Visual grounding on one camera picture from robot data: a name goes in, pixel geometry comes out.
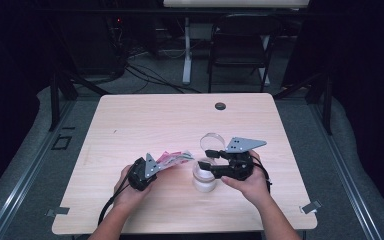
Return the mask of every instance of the chair leg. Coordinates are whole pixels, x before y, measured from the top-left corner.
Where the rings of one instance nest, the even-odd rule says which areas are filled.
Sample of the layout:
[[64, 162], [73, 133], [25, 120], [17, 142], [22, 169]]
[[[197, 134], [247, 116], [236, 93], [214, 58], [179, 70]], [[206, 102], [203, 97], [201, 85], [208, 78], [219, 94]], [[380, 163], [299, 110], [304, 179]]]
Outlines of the chair leg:
[[211, 93], [212, 80], [213, 80], [213, 66], [208, 65], [208, 93]]
[[327, 134], [332, 135], [332, 129], [330, 128], [330, 119], [332, 117], [332, 79], [327, 75], [324, 101], [323, 101], [323, 126], [326, 129]]
[[264, 91], [264, 85], [266, 84], [266, 78], [267, 78], [267, 73], [269, 71], [269, 65], [267, 64], [265, 69], [264, 69], [264, 75], [263, 75], [263, 79], [261, 80], [261, 87], [260, 87], [260, 93], [262, 93]]
[[253, 68], [249, 75], [251, 76], [252, 74], [254, 74], [255, 70], [257, 70], [257, 68]]
[[208, 60], [207, 64], [207, 73], [210, 73], [210, 67], [211, 67], [211, 60]]

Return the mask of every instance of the gray carpet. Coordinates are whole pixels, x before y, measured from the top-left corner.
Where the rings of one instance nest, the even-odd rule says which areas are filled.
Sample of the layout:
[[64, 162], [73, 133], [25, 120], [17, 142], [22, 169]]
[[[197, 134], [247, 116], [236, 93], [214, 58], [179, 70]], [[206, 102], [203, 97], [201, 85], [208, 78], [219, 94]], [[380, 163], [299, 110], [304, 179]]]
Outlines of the gray carpet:
[[[266, 92], [276, 93], [280, 89], [280, 81], [283, 77], [287, 59], [292, 49], [293, 42], [286, 39], [278, 43], [274, 52], [272, 67], [269, 71], [271, 85]], [[145, 66], [157, 72], [173, 84], [181, 86], [183, 73], [183, 56], [179, 52], [170, 51], [167, 57], [164, 53], [156, 60], [147, 54], [131, 58], [129, 62], [133, 65]], [[206, 92], [206, 54], [205, 48], [199, 45], [193, 52], [192, 87], [198, 91]], [[226, 80], [226, 76], [239, 78], [245, 76], [250, 83], [258, 81], [258, 75], [248, 76], [249, 71], [234, 71], [220, 69], [216, 73], [216, 81]], [[175, 89], [155, 84], [147, 84], [142, 80], [126, 72], [116, 81], [100, 84], [102, 88], [116, 94], [165, 94], [178, 93]], [[52, 217], [45, 216], [48, 209], [59, 206], [71, 171], [81, 149], [87, 129], [98, 103], [98, 96], [83, 86], [77, 85], [81, 97], [74, 103], [67, 103], [69, 110], [67, 117], [53, 133], [53, 141], [60, 136], [70, 136], [71, 141], [66, 150], [52, 150], [50, 146], [43, 155], [43, 164], [40, 166], [38, 175], [31, 185], [27, 195], [21, 202], [18, 211], [6, 231], [3, 231], [3, 239], [70, 239], [71, 236], [56, 236], [51, 231]], [[217, 92], [257, 92], [255, 86], [215, 86]], [[307, 187], [311, 200], [320, 200], [323, 207], [317, 213], [318, 226], [307, 232], [307, 239], [367, 239], [361, 224], [355, 214], [346, 191], [338, 177], [335, 169], [333, 155], [324, 138], [324, 133], [318, 127], [317, 118], [302, 96], [306, 90], [300, 90], [287, 100], [276, 102], [279, 113], [284, 124], [287, 136], [295, 154], [304, 183]], [[18, 179], [22, 177], [29, 164], [35, 159], [39, 148], [45, 141], [50, 126], [49, 89], [39, 94], [41, 110], [36, 122], [26, 137], [19, 152], [14, 157], [11, 165], [0, 181], [0, 210], [5, 204], [12, 189], [16, 186]], [[384, 239], [384, 200], [379, 195], [370, 178], [364, 173], [358, 161], [355, 140], [352, 129], [346, 119], [340, 104], [334, 101], [332, 112], [333, 138], [337, 143], [341, 154], [349, 166], [353, 179], [363, 196], [373, 220], [378, 226]], [[128, 239], [261, 239], [260, 233], [238, 233], [238, 234], [199, 234], [199, 235], [149, 235], [128, 236]]]

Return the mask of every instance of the metal bracket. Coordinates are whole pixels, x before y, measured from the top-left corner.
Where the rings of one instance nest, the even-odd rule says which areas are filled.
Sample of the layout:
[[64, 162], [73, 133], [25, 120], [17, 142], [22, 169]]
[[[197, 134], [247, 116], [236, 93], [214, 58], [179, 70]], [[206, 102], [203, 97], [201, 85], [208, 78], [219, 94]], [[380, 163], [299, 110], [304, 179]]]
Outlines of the metal bracket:
[[[52, 145], [51, 150], [67, 150], [68, 145], [70, 145], [71, 138], [72, 138], [72, 136], [61, 137], [61, 134], [58, 134], [58, 138], [54, 142], [54, 145]], [[64, 146], [59, 146], [58, 143], [60, 142], [60, 140], [65, 140]]]
[[146, 165], [145, 165], [145, 178], [150, 178], [161, 170], [161, 167], [154, 160], [151, 154], [146, 154]]
[[316, 200], [304, 207], [299, 207], [301, 212], [304, 212], [305, 214], [308, 214], [310, 212], [314, 212], [316, 213], [317, 212], [317, 209], [318, 208], [321, 208], [322, 207], [322, 204], [319, 202], [319, 200]]
[[45, 213], [45, 216], [47, 216], [47, 217], [56, 217], [57, 214], [67, 215], [69, 210], [70, 210], [70, 208], [57, 207], [57, 208], [55, 208], [55, 210], [54, 209], [49, 209]]
[[234, 137], [227, 145], [226, 153], [243, 153], [266, 144], [266, 141]]

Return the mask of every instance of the wooden table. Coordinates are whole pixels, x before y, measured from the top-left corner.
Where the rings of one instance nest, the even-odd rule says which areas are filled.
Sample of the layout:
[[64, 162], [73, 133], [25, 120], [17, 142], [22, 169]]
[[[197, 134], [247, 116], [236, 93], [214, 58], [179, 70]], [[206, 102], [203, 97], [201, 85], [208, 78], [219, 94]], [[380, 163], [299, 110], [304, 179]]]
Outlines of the wooden table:
[[[225, 110], [215, 104], [223, 102]], [[149, 152], [189, 150], [204, 159], [200, 139], [220, 134], [267, 141], [255, 149], [272, 179], [272, 196], [295, 229], [313, 229], [314, 213], [281, 119], [269, 94], [108, 95], [101, 98], [57, 215], [55, 234], [92, 233], [120, 171]], [[227, 164], [218, 159], [219, 164]], [[158, 173], [152, 191], [123, 233], [198, 233], [263, 230], [256, 208], [220, 180], [201, 193], [192, 185], [195, 161]]]

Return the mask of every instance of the table leg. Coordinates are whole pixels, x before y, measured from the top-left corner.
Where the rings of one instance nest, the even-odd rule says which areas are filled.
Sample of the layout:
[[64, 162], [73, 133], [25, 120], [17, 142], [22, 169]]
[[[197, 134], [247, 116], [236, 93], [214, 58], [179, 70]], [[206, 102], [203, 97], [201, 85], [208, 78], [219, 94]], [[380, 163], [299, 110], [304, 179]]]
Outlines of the table leg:
[[55, 127], [58, 125], [60, 121], [60, 107], [59, 107], [59, 91], [58, 91], [58, 82], [57, 76], [51, 77], [50, 82], [50, 90], [51, 90], [51, 110], [52, 110], [52, 123], [49, 131], [52, 132]]
[[[269, 44], [269, 36], [262, 36], [261, 37], [261, 40], [263, 41], [263, 46], [264, 48], [267, 47], [267, 45]], [[258, 69], [258, 73], [260, 74], [260, 80], [263, 81], [263, 76], [264, 76], [264, 72], [266, 71], [265, 68], [259, 68]], [[269, 75], [267, 74], [266, 76], [266, 81], [264, 82], [264, 86], [265, 87], [268, 87], [270, 86], [270, 79], [269, 79]]]
[[191, 40], [190, 40], [190, 28], [189, 18], [185, 18], [185, 66], [183, 67], [183, 84], [191, 83]]

